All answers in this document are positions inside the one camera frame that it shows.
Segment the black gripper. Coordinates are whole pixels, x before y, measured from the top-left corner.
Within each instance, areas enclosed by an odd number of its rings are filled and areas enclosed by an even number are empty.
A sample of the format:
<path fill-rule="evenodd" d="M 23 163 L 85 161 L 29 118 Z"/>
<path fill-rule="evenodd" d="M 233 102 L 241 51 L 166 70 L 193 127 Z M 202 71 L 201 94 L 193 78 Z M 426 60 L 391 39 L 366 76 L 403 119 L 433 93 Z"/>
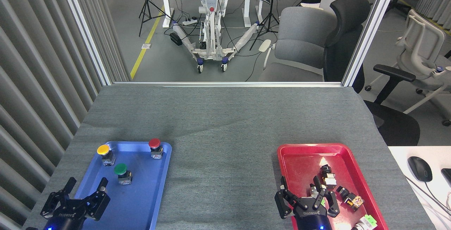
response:
<path fill-rule="evenodd" d="M 85 197 L 83 203 L 70 201 L 69 194 L 76 182 L 74 177 L 70 177 L 62 189 L 48 196 L 41 210 L 41 216 L 47 219 L 45 230 L 80 230 L 87 217 L 100 220 L 111 201 L 106 192 L 108 179 L 103 177 L 97 189 Z"/>
<path fill-rule="evenodd" d="M 314 185 L 318 191 L 317 198 L 298 197 L 290 190 L 286 178 L 280 178 L 280 190 L 275 194 L 275 202 L 281 219 L 294 217 L 298 230 L 331 230 L 332 226 L 328 218 L 335 218 L 340 214 L 334 191 L 328 191 L 320 182 L 318 176 L 314 176 Z M 326 197 L 328 209 L 322 200 Z"/>

